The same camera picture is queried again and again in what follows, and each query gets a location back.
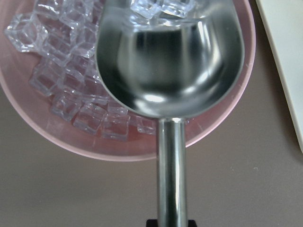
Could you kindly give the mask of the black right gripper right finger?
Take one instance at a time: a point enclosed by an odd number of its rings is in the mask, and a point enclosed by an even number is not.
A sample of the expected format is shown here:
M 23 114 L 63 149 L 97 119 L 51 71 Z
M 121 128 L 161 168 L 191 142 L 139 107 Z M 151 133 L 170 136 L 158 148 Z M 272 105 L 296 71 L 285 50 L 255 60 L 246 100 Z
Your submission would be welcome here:
M 196 222 L 195 222 L 195 220 L 189 220 L 187 226 L 188 226 L 188 227 L 196 227 Z

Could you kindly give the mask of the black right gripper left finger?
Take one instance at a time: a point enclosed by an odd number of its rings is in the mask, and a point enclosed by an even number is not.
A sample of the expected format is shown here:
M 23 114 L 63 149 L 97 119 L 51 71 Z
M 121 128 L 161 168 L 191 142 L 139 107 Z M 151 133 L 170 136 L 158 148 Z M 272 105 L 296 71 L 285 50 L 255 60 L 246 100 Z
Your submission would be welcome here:
M 158 227 L 158 220 L 157 219 L 146 220 L 146 227 Z

